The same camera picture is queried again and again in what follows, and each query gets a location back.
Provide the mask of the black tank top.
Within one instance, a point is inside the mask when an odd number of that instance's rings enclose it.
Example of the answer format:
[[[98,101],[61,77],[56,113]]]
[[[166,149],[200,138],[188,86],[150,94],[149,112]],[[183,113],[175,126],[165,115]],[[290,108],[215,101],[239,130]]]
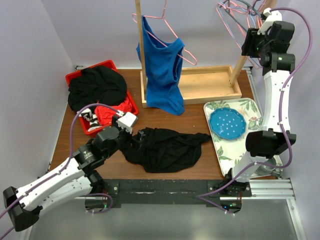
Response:
[[[202,144],[211,140],[206,133],[180,133],[172,129],[149,128],[144,129],[145,138],[142,147],[135,150],[119,149],[125,159],[141,165],[148,173],[175,173],[193,167],[202,155]]]

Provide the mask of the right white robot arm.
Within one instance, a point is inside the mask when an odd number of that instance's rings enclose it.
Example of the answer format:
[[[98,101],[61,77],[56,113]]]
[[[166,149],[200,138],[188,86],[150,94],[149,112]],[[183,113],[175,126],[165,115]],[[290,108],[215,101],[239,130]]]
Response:
[[[221,183],[222,192],[233,197],[244,191],[251,176],[261,166],[276,169],[271,160],[296,142],[289,124],[289,91],[296,57],[287,52],[295,26],[276,20],[261,28],[249,28],[241,47],[242,56],[258,58],[265,84],[265,113],[258,131],[246,136],[246,152]]]

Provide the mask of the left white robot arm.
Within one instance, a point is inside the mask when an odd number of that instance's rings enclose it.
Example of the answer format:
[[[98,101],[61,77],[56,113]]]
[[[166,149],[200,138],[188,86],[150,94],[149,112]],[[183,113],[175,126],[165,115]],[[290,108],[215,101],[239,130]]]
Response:
[[[45,211],[85,195],[99,196],[104,190],[97,168],[132,140],[131,127],[109,126],[81,146],[61,165],[32,183],[3,191],[5,213],[16,232],[34,225]]]

